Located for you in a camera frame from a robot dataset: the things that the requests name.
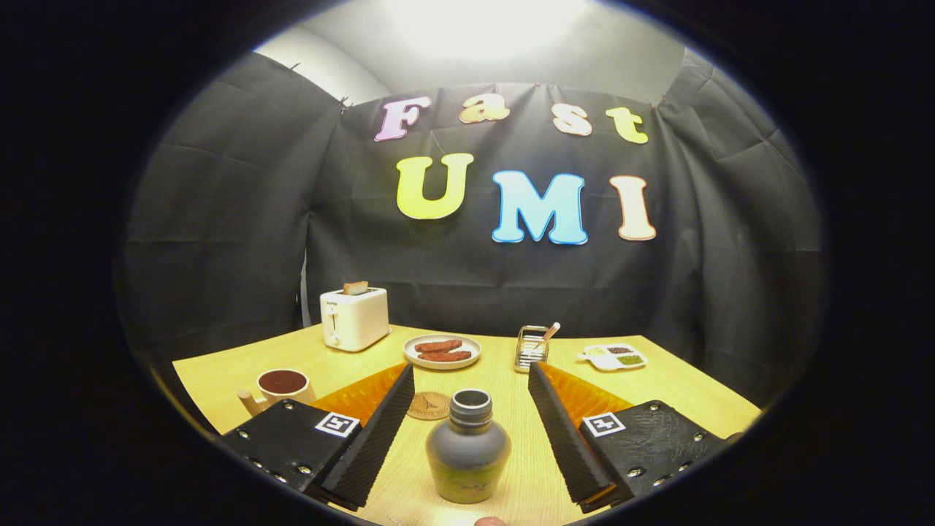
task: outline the table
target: table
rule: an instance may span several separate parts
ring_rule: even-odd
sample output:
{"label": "table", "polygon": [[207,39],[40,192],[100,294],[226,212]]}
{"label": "table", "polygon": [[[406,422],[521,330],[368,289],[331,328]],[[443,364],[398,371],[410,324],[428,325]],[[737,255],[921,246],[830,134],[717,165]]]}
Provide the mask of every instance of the table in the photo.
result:
{"label": "table", "polygon": [[[219,433],[250,418],[237,398],[248,388],[259,396],[257,374],[292,368],[305,373],[315,394],[322,396],[406,360],[403,343],[437,331],[391,326],[385,338],[358,353],[325,346],[321,325],[241,347],[173,362],[195,405]],[[567,524],[599,513],[583,514],[568,497],[545,429],[527,390],[528,374],[512,368],[516,338],[460,334],[482,346],[481,358],[456,371],[415,367],[415,388],[451,396],[457,389],[476,387],[490,393],[494,420],[512,439],[512,453],[496,494],[478,504],[454,504],[435,493],[424,444],[438,421],[407,416],[373,485],[367,506],[351,513],[379,524],[403,526],[471,526],[481,517],[500,517],[510,526]],[[737,393],[676,358],[642,336],[563,339],[556,335],[549,363],[639,404],[661,400],[708,431],[726,438],[744,431],[760,411]],[[602,372],[576,355],[590,344],[628,343],[648,364],[639,369]]]}

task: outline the white mug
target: white mug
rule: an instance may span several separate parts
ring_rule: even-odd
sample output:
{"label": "white mug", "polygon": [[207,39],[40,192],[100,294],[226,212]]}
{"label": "white mug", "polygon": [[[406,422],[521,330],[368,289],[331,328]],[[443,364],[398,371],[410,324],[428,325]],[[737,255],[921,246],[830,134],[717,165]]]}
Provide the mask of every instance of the white mug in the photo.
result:
{"label": "white mug", "polygon": [[263,398],[259,400],[256,400],[247,389],[237,392],[237,397],[243,402],[251,416],[259,415],[280,400],[292,399],[305,404],[315,402],[315,391],[311,388],[309,378],[295,369],[279,368],[263,371],[256,377],[256,387],[263,395]]}

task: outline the letter m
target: letter m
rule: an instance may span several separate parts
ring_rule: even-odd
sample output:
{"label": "letter m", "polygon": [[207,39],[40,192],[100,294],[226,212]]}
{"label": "letter m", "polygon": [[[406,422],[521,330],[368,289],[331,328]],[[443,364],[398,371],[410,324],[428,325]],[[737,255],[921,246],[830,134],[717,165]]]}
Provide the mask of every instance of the letter m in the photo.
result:
{"label": "letter m", "polygon": [[570,173],[556,175],[542,197],[522,171],[499,171],[494,174],[494,182],[500,185],[500,226],[494,230],[494,241],[522,241],[525,234],[519,228],[520,216],[536,241],[542,239],[553,217],[554,227],[549,232],[551,242],[584,244],[587,241],[587,232],[582,228],[584,179],[581,177]]}

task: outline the red liquid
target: red liquid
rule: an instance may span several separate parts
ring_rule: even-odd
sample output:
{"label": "red liquid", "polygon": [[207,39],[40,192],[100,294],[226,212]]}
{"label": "red liquid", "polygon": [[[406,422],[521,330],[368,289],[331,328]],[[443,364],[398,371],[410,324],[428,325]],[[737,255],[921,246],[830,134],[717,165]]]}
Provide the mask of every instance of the red liquid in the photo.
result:
{"label": "red liquid", "polygon": [[295,371],[270,371],[260,376],[260,387],[275,393],[287,394],[294,393],[304,387],[308,381],[302,374]]}

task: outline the white toaster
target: white toaster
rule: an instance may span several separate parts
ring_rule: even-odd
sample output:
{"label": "white toaster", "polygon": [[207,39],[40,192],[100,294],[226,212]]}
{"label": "white toaster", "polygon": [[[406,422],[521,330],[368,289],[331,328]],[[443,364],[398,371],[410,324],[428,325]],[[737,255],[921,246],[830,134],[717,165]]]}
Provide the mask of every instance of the white toaster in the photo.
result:
{"label": "white toaster", "polygon": [[343,290],[321,296],[324,344],[343,351],[364,350],[390,331],[386,289],[368,287],[352,296]]}

